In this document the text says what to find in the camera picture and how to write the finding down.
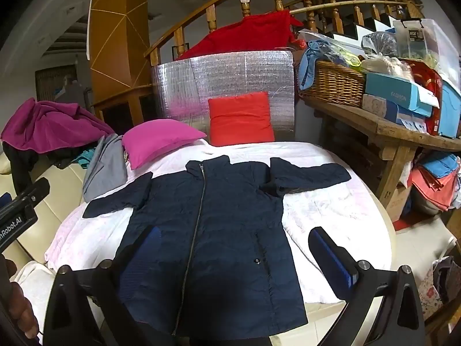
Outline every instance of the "purple cloth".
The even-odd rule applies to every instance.
[[[1,139],[18,150],[37,153],[96,142],[114,131],[78,104],[25,101],[6,124]]]

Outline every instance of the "silver insulation panel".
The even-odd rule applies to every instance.
[[[194,57],[152,68],[162,118],[209,133],[208,99],[267,91],[276,139],[294,138],[293,56],[281,50]]]

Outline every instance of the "wicker basket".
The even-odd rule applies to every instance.
[[[298,67],[297,64],[294,69],[296,77]],[[299,97],[301,99],[312,97],[328,103],[360,108],[363,92],[365,92],[365,74],[332,62],[317,61],[314,83],[307,90],[299,90]]]

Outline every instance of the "bolt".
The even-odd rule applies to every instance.
[[[71,267],[68,265],[63,265],[61,268],[58,269],[58,274],[66,274],[71,270]]]
[[[112,260],[111,259],[106,259],[103,260],[100,264],[99,267],[102,269],[108,269],[112,266]]]
[[[411,268],[410,268],[408,265],[402,265],[402,270],[403,270],[406,274],[410,274],[410,273],[411,273]]]
[[[368,270],[370,269],[370,263],[367,262],[366,260],[360,260],[359,261],[359,267],[362,268],[363,270]]]

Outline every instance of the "blue box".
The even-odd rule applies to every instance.
[[[461,94],[444,76],[442,76],[441,107],[439,135],[456,138],[461,115]]]
[[[380,73],[367,73],[365,93],[390,100],[426,117],[430,117],[432,114],[432,105],[420,100],[418,85],[403,78]]]
[[[365,93],[362,98],[362,109],[412,131],[427,133],[425,116],[413,113],[390,100]]]

